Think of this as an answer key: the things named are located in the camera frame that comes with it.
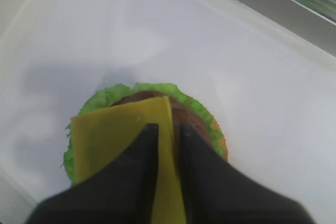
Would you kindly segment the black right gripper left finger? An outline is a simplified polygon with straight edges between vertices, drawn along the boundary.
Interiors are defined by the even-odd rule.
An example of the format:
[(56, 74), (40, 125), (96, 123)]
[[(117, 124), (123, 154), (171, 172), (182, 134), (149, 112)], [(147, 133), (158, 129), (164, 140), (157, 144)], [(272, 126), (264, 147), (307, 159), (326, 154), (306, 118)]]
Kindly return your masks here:
[(156, 124), (103, 170), (41, 202), (27, 223), (150, 223), (158, 174)]

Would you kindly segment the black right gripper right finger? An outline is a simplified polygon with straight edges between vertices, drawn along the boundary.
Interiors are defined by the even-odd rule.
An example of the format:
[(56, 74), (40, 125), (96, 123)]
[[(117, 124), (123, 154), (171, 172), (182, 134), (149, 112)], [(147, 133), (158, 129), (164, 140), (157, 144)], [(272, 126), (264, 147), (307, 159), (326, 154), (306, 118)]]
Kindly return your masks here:
[(181, 126), (181, 186), (188, 223), (312, 223), (298, 202), (232, 167), (189, 124)]

